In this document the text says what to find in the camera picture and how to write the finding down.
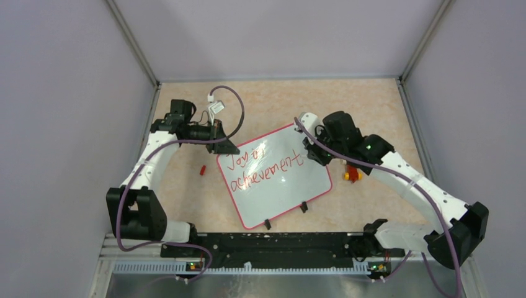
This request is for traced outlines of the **red green toy car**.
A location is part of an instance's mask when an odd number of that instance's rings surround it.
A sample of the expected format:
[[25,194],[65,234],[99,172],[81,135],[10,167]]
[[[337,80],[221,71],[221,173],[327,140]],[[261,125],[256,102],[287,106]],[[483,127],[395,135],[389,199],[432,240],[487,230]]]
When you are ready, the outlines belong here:
[[363,179],[363,173],[358,168],[352,166],[346,160],[342,160],[341,163],[344,165],[344,174],[342,177],[345,181],[356,183]]

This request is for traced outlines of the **pink framed whiteboard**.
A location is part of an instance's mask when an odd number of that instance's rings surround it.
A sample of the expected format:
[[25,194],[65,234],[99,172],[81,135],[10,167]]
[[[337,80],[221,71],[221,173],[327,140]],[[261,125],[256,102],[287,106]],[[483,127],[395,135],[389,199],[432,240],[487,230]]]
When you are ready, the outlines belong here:
[[241,225],[252,230],[332,190],[325,166],[308,159],[305,135],[288,124],[220,155],[219,171]]

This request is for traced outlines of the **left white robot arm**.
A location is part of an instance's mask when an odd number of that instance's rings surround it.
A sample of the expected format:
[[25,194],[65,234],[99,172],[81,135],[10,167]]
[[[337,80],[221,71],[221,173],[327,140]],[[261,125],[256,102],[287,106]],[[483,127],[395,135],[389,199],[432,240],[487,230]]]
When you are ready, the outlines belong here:
[[192,117],[194,103],[173,99],[170,111],[150,127],[145,149],[134,169],[119,187],[107,191],[106,203],[112,231],[122,239],[152,242],[175,242],[183,256],[196,254],[197,237],[191,235],[188,222],[170,221],[158,199],[165,170],[184,140],[205,145],[211,154],[237,155],[240,150],[228,140],[221,120],[216,115],[225,108],[222,101],[208,98],[209,119],[197,124]]

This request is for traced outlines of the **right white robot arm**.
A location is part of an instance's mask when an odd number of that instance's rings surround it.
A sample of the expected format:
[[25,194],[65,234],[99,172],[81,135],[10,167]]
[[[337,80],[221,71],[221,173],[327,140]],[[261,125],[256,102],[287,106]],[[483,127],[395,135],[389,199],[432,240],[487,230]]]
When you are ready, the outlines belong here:
[[380,256],[387,249],[427,253],[439,264],[460,267],[486,236],[489,209],[469,204],[444,191],[412,167],[394,146],[377,134],[363,135],[350,114],[337,111],[320,119],[304,112],[295,118],[295,130],[307,157],[322,166],[344,160],[349,166],[388,186],[412,205],[425,225],[377,220],[365,226],[365,251]]

